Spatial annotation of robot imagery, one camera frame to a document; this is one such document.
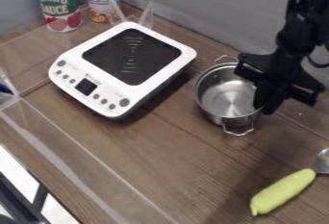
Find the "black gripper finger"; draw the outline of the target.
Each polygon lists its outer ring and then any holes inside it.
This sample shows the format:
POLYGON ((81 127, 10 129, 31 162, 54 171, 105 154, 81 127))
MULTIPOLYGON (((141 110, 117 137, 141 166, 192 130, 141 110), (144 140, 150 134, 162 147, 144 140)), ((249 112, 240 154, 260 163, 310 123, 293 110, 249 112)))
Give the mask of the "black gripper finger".
POLYGON ((307 92, 306 90, 293 88, 291 90, 291 97, 312 107, 318 102, 319 93, 316 91, 307 92))
POLYGON ((285 87, 269 82, 260 82, 256 88, 253 106, 261 110, 265 115, 272 115, 288 98, 289 92, 285 87))

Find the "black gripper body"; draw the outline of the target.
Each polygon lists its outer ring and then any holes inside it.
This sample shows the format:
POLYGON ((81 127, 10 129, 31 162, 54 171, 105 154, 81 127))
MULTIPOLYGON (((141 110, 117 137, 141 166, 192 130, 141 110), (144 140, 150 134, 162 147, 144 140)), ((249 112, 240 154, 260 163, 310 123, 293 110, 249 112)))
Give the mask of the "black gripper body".
POLYGON ((236 73, 256 85, 256 97, 316 97, 324 84, 303 67, 311 51, 279 47, 271 54, 241 53, 236 73))

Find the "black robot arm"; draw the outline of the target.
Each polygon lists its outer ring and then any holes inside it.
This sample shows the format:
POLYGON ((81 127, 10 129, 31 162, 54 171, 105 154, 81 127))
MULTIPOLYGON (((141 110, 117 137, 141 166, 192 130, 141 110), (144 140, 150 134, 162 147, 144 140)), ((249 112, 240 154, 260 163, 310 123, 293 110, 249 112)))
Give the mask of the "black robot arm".
POLYGON ((236 74, 256 85, 253 106, 267 115, 292 98, 312 106, 326 85, 307 72, 303 61, 316 47, 329 50, 329 0, 288 0, 277 49, 269 55, 239 55, 236 74))

